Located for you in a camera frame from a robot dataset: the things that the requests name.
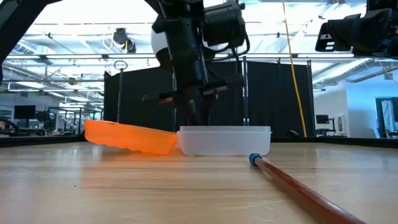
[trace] wooden stick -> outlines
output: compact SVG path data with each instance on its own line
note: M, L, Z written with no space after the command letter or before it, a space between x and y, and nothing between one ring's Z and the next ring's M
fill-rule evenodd
M250 163L272 177L275 183L290 194L322 223L363 224L362 220L343 210L333 202L309 189L293 177L264 161L259 154L250 155Z

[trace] wooden table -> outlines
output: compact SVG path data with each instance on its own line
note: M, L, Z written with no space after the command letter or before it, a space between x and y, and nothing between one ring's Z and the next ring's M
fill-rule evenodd
M397 223L398 151L273 144L265 160L368 223ZM0 223L315 223L247 157L73 143L0 149Z

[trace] ceiling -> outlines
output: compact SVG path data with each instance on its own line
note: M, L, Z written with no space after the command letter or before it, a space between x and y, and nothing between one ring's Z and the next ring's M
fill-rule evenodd
M212 6L223 1L204 0L204 3L205 6ZM251 43L249 55L266 54L265 58L260 55L256 60L275 62L277 58L283 58L282 63L289 63L287 55L289 47L282 3L276 0L240 2L246 3L243 17ZM365 12L366 0L347 0L345 3L342 0L286 1L286 18L292 52L296 54L317 53L315 43L322 23L328 19L342 19L347 15L364 14ZM116 74L118 71L113 68L113 63L117 59L74 58L74 55L124 54L111 41L116 28L126 28L128 36L136 44L136 53L148 56L147 58L124 59L129 65L128 70L159 66L150 46L151 26L156 17L157 14L144 0L63 0L48 5L10 55L69 56L62 59L48 59L45 63L29 59L8 58L3 66L12 67L12 69L8 69L4 73L5 79L99 80L103 78L105 70ZM294 62L306 64L306 60L306 58L298 58ZM312 71L314 76L317 76L341 63L347 64L356 60L356 58L352 58L352 55L338 60L323 57L313 60ZM57 89L96 90L97 92L90 93L89 97L92 100L102 100L98 94L98 91L103 89L101 82L79 82L76 85L46 83L45 86ZM15 83L12 87L26 88L26 86Z

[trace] white wall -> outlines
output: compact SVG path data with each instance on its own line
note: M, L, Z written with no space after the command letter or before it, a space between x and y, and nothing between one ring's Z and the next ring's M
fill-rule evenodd
M368 73L376 72L375 68ZM383 75L359 83L347 83L349 130L352 138L377 137L376 98L398 97L398 84Z
M350 137L349 131L349 117L348 117L348 105L347 105L347 92L345 83L340 82L337 86L328 86L327 91L314 92L314 111L317 114L327 114L329 118L335 119L335 126L337 127L337 117L344 114L343 131L342 132L330 132L328 135L347 135ZM332 129L333 125L330 124L317 124L315 120L315 129L318 128L329 128Z

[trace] fluorescent light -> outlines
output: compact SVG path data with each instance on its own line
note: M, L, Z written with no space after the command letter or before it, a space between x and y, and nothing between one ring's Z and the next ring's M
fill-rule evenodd
M51 92L71 92L71 91L74 91L74 90L60 89L60 90L43 90L43 91L51 91Z
M156 58L155 54L110 54L109 58Z
M8 55L8 60L40 59L38 55Z
M18 91L40 91L40 90L8 90L8 91L16 91L16 92L18 92Z
M87 98L79 97L79 96L68 96L69 99L75 100L75 101L80 101L80 102L88 102L90 101Z
M69 103L60 103L60 107L66 107L66 108L84 108L83 105L71 105Z
M89 90L89 89L84 89L84 90L77 90L77 91L85 91L85 92L100 92L100 91L104 91L104 90Z
M247 54L247 58L288 58L289 54Z
M332 68L330 71L327 71L326 75L322 75L323 74L322 73L322 74L319 74L316 77L314 77L314 79L312 80L312 84L314 85L314 84L320 83L326 79L336 78L336 77L346 73L347 71L350 71L352 68L355 68L358 65L361 65L362 63L366 62L367 60L369 60L369 59L361 58L361 59L354 60L350 63L338 65L338 66Z
M53 93L53 92L49 92L49 94L53 95L53 96L57 96L57 97L64 97L63 95L59 94L59 93Z
M36 83L36 82L17 82L18 85L24 85L24 86L29 86L32 88L44 88L46 86L40 84L40 83Z
M89 58L102 58L102 55L47 55L48 59L89 59Z
M225 58L225 57L228 57L228 56L229 56L228 54L216 54L215 58Z
M299 54L299 58L350 58L353 54Z
M68 110L68 111L80 111L80 110L84 111L84 108L73 108L70 106L64 106L63 109ZM59 114L64 115L65 111L60 111Z

